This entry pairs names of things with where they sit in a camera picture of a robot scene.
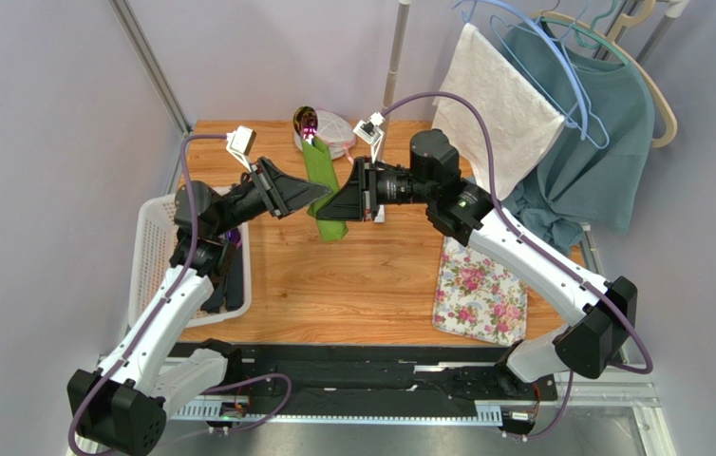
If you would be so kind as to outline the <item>rainbow metallic spoon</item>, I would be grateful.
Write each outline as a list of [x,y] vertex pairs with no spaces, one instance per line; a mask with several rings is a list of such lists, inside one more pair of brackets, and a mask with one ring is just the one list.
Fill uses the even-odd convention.
[[313,144],[318,131],[318,116],[309,105],[300,106],[293,115],[293,128],[301,142]]

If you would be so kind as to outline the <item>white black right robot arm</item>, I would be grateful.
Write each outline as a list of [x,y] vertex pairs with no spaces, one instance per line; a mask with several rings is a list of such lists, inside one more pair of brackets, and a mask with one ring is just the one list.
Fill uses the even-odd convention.
[[489,192],[461,175],[460,154],[438,129],[415,134],[409,165],[355,160],[347,183],[316,213],[318,219],[365,221],[382,205],[426,206],[444,236],[490,257],[538,292],[564,321],[540,338],[518,342],[500,363],[523,383],[561,371],[597,379],[630,337],[637,288],[586,270],[496,211]]

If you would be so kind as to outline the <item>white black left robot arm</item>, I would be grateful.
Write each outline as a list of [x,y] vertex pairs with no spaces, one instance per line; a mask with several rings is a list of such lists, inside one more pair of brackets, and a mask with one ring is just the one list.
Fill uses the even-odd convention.
[[268,214],[289,216],[328,196],[321,183],[290,176],[270,160],[247,167],[247,178],[219,194],[199,180],[187,180],[175,195],[177,244],[160,287],[124,339],[93,371],[76,370],[67,385],[72,421],[70,449],[83,454],[85,438],[126,455],[147,455],[167,421],[204,391],[229,379],[239,350],[214,342],[163,370],[180,334],[215,292],[236,255],[228,234]]

